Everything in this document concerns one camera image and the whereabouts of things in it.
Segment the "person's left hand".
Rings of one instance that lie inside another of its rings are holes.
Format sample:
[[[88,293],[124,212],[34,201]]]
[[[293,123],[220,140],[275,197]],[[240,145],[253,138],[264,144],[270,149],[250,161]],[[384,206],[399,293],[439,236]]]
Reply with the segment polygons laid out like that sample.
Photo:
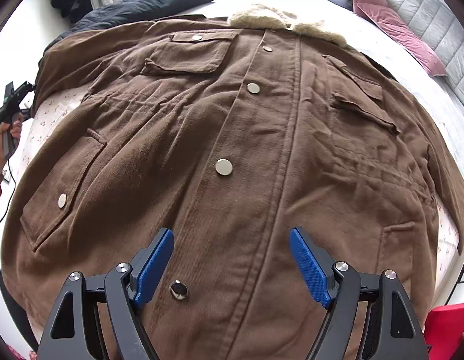
[[[12,123],[0,124],[0,176],[5,167],[5,164],[14,154],[14,149],[10,148],[12,144],[19,144],[23,126],[23,115],[16,114],[13,117]]]

